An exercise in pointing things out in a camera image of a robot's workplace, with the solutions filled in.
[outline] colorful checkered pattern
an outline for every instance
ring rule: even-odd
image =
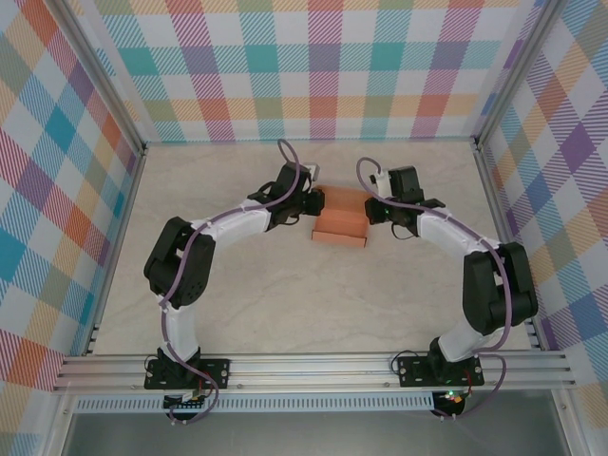
[[[486,149],[593,445],[608,442],[607,24],[607,1],[570,0]]]
[[[536,25],[536,22],[539,19],[539,16],[541,15],[542,8],[546,3],[547,0],[535,0],[534,6],[528,14],[528,17],[526,18],[525,23],[523,24],[522,30],[520,31],[520,34],[517,37],[517,40],[515,41],[515,45],[513,45],[511,52],[509,52],[509,56],[504,61],[503,69],[501,69],[501,74],[496,80],[494,86],[492,87],[492,92],[490,93],[489,97],[487,97],[484,109],[482,110],[482,114],[477,120],[475,128],[473,129],[473,136],[479,136],[484,122],[487,119],[487,115],[492,110],[492,107],[494,107],[496,97],[498,97],[499,93],[501,93],[504,88],[504,85],[508,81],[509,76],[511,75],[511,70],[513,69],[513,65],[522,53],[524,45],[528,40],[530,33],[534,29],[534,26]]]
[[[117,94],[123,100],[124,106],[126,107],[127,112],[131,116],[131,120],[133,121],[134,125],[136,126],[140,136],[142,138],[146,138],[147,140],[149,140],[149,138],[147,138],[147,136],[146,136],[147,133],[143,128],[143,124],[140,119],[140,116],[139,116],[137,110],[134,108],[133,103],[128,99],[128,97],[126,95],[126,91],[124,90],[124,86],[121,83],[120,78],[116,74],[116,69],[110,63],[110,59],[108,58],[104,47],[102,46],[101,42],[97,38],[97,35],[95,35],[95,33],[93,32],[92,26],[91,26],[88,18],[85,16],[85,11],[83,10],[81,0],[67,0],[67,2],[69,3],[69,5],[72,8],[76,17],[78,18],[78,21],[80,22],[80,26],[81,26],[82,30],[85,32],[85,35],[86,35],[89,43],[91,44],[91,46],[97,53],[97,56],[99,57],[99,61],[102,64],[102,66],[104,67],[107,76],[109,77],[111,83],[116,88]]]
[[[0,454],[28,455],[83,337],[136,156],[43,0],[0,13]]]
[[[101,31],[73,8],[163,142],[386,139],[470,136],[530,1],[95,0]]]

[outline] marble-patterned surface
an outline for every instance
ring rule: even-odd
[[[357,187],[354,166],[415,165],[427,198],[495,236],[466,142],[294,142],[319,183]],[[143,265],[168,219],[203,219],[239,204],[276,177],[273,143],[153,146],[128,225],[95,345],[98,354],[148,353],[162,342],[160,313]],[[372,226],[365,249],[311,241],[314,219],[250,237],[214,258],[197,303],[203,352],[425,350],[462,315],[462,270],[419,238],[399,241]],[[506,348],[527,349],[523,327]]]

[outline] orange box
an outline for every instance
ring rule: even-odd
[[[325,193],[325,207],[316,218],[313,240],[365,247],[370,221],[365,215],[365,201],[370,195],[362,190],[319,185]]]

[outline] purple cable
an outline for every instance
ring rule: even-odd
[[[175,423],[182,423],[184,425],[192,424],[192,423],[196,423],[197,421],[199,421],[202,418],[204,418],[205,416],[207,416],[211,412],[211,410],[213,409],[213,407],[215,407],[216,404],[218,403],[218,399],[219,399],[219,387],[218,387],[218,384],[215,382],[215,380],[213,378],[211,378],[209,375],[207,375],[204,372],[201,372],[200,370],[198,370],[196,368],[193,368],[192,366],[190,366],[189,364],[187,364],[183,359],[181,359],[178,356],[178,354],[175,352],[175,350],[173,349],[173,347],[171,346],[171,342],[169,341],[169,335],[168,335],[168,332],[167,332],[167,314],[166,314],[167,307],[169,306],[169,300],[171,299],[171,297],[173,296],[173,294],[175,293],[175,291],[178,289],[178,286],[180,285],[181,277],[183,276],[183,270],[184,270],[185,264],[186,264],[186,259],[188,258],[188,255],[190,254],[190,248],[192,247],[192,244],[194,243],[195,238],[202,232],[202,230],[204,230],[210,224],[213,224],[213,223],[217,222],[218,220],[223,219],[224,217],[231,216],[231,215],[236,214],[238,212],[257,211],[259,209],[267,209],[269,207],[276,206],[277,204],[280,204],[281,202],[283,202],[284,200],[286,200],[294,192],[295,188],[297,187],[297,183],[299,182],[299,179],[300,179],[300,161],[299,161],[299,158],[297,157],[297,154],[295,153],[295,150],[292,147],[292,145],[289,144],[287,141],[285,141],[285,140],[278,140],[276,143],[278,145],[278,150],[280,151],[281,155],[283,156],[283,158],[285,159],[286,162],[288,162],[289,159],[287,158],[287,155],[285,154],[285,151],[283,150],[283,145],[282,144],[285,144],[287,146],[287,148],[290,150],[290,152],[292,153],[292,155],[294,157],[295,178],[294,178],[294,181],[292,182],[292,186],[285,193],[285,195],[283,195],[279,199],[275,199],[274,201],[268,202],[266,204],[259,204],[259,205],[256,205],[256,206],[247,206],[247,207],[237,207],[235,209],[231,209],[229,211],[226,211],[226,212],[224,212],[222,214],[219,214],[217,216],[214,216],[214,217],[210,218],[209,221],[204,222],[199,228],[197,228],[195,230],[195,232],[192,234],[192,236],[190,236],[190,238],[186,242],[186,245],[185,245],[185,247],[183,249],[183,253],[181,255],[180,266],[178,267],[178,272],[176,273],[176,276],[175,276],[175,279],[173,281],[173,284],[171,285],[171,288],[166,293],[166,295],[162,298],[161,302],[159,302],[159,306],[161,306],[161,309],[162,309],[162,312],[161,312],[162,339],[164,340],[164,342],[166,344],[166,347],[169,350],[169,353],[171,353],[171,356],[173,356],[173,358],[181,366],[183,366],[184,368],[188,369],[189,371],[193,372],[194,374],[198,375],[202,379],[204,379],[207,382],[209,382],[211,384],[211,386],[213,387],[213,389],[215,390],[215,395],[214,395],[213,402],[211,403],[211,405],[207,409],[205,409],[201,413],[198,413],[194,418],[192,418],[192,419],[190,419],[188,421],[177,420],[173,416],[173,409],[171,408],[169,410],[169,417],[171,418],[173,424],[175,424]]]
[[[361,159],[359,159],[359,161],[357,162],[357,165],[356,165],[356,172],[357,172],[357,178],[359,179],[359,183],[361,183],[361,186],[368,193],[370,193],[374,198],[376,198],[377,200],[380,200],[390,206],[403,207],[405,209],[412,209],[412,210],[420,211],[420,212],[427,212],[429,214],[432,214],[433,216],[439,217],[440,219],[444,219],[445,221],[453,224],[458,229],[460,229],[461,231],[463,231],[464,233],[469,235],[471,238],[473,238],[474,240],[476,240],[480,244],[482,244],[487,249],[487,251],[492,255],[492,257],[494,258],[494,262],[498,266],[498,271],[501,276],[501,279],[503,280],[503,285],[504,285],[504,305],[506,307],[506,309],[505,309],[506,316],[504,318],[503,336],[492,347],[480,348],[478,350],[474,350],[473,352],[478,353],[480,356],[490,356],[490,357],[499,358],[503,364],[503,370],[501,372],[501,377],[499,378],[499,381],[496,383],[496,387],[494,387],[494,389],[485,398],[485,400],[481,404],[479,404],[477,407],[464,412],[460,416],[464,417],[464,416],[470,415],[470,414],[476,412],[477,410],[481,409],[483,406],[485,406],[496,395],[496,393],[500,389],[501,385],[503,384],[504,378],[506,376],[506,361],[504,360],[504,358],[502,356],[500,356],[496,353],[482,354],[485,352],[494,352],[494,351],[498,350],[500,347],[502,347],[504,345],[504,342],[506,342],[507,337],[509,336],[509,332],[511,331],[511,323],[513,321],[513,305],[511,302],[511,288],[509,286],[509,279],[506,275],[506,270],[504,269],[503,262],[501,261],[501,258],[498,256],[498,254],[494,251],[494,248],[490,245],[489,242],[487,242],[483,237],[478,235],[475,231],[470,229],[468,226],[466,226],[459,220],[452,218],[452,217],[444,214],[441,211],[437,211],[437,210],[434,210],[434,209],[431,209],[428,207],[419,206],[416,204],[406,204],[404,202],[398,202],[398,201],[393,201],[391,199],[382,198],[380,195],[378,195],[376,192],[374,192],[373,189],[369,185],[367,185],[366,182],[364,181],[363,176],[361,175],[361,163],[363,163],[363,162],[372,163],[373,165],[375,165],[376,170],[378,172],[382,171],[382,166],[380,166],[380,163],[378,161],[371,159],[369,157],[362,157]],[[436,410],[436,411],[438,411],[443,416],[448,416],[446,413],[443,413],[439,410]]]

